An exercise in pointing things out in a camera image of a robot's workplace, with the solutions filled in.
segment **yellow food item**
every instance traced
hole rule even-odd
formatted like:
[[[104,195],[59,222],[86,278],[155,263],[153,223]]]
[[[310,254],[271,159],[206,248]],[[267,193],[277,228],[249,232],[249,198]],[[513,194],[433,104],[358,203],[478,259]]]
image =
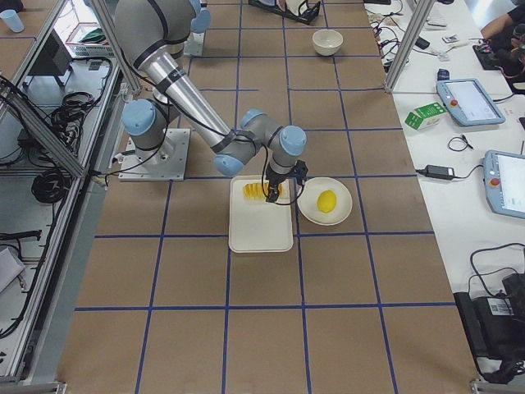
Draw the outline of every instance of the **yellow food item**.
[[[321,212],[329,213],[334,210],[336,205],[337,195],[332,190],[325,190],[317,197],[317,209]]]
[[[264,189],[268,195],[268,182],[264,182]],[[282,184],[279,184],[279,195],[282,194]],[[243,195],[246,199],[266,199],[261,182],[247,183],[243,187]]]

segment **green item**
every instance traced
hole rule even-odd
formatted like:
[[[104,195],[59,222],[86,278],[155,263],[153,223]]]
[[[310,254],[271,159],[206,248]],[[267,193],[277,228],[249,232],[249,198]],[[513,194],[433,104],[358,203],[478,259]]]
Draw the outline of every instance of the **green item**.
[[[439,103],[427,104],[412,110],[404,122],[415,130],[421,130],[435,125],[445,112],[446,109]]]
[[[101,28],[90,31],[80,40],[81,44],[100,44],[106,40],[106,35]]]

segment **white tray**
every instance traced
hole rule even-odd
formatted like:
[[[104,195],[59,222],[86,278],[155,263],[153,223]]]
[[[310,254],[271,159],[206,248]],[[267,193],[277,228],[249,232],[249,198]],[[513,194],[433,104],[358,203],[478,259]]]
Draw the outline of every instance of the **white tray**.
[[[231,180],[228,243],[236,253],[286,252],[294,244],[289,205],[244,197],[244,185],[260,181],[260,176],[236,176]],[[283,182],[282,187],[277,202],[286,204],[290,202],[289,182]]]

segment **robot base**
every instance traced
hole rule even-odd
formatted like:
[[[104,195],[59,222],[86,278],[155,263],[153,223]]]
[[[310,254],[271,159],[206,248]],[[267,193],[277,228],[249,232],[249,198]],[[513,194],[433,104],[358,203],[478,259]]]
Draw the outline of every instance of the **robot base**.
[[[155,156],[144,165],[130,169],[129,172],[119,174],[121,181],[183,181],[188,158],[189,129],[168,129],[166,133],[165,146],[173,146],[171,152],[161,149]],[[126,149],[135,149],[135,144],[130,139]],[[140,164],[135,155],[125,156],[121,162],[121,168],[131,168]]]

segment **cup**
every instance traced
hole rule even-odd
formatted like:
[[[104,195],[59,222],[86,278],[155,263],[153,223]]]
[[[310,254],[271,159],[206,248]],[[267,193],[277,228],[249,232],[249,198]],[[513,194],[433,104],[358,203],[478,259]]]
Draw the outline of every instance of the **cup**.
[[[0,12],[0,18],[15,33],[20,33],[24,29],[24,24],[15,10],[4,10]]]

